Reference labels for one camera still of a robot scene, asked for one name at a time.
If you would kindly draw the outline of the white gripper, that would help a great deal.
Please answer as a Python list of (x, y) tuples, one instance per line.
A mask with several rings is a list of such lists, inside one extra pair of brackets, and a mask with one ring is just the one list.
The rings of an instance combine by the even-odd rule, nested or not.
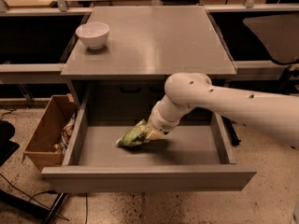
[(177, 105), (159, 101), (151, 110), (147, 124), (147, 140), (160, 140), (164, 133), (178, 126), (181, 115)]

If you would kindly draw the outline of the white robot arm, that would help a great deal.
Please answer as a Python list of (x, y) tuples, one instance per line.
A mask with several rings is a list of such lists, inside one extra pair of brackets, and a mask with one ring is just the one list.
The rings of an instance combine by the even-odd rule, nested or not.
[(152, 108), (149, 126), (169, 133), (201, 107), (299, 148), (299, 99), (295, 96), (217, 87), (204, 74), (177, 73), (164, 84), (165, 96)]

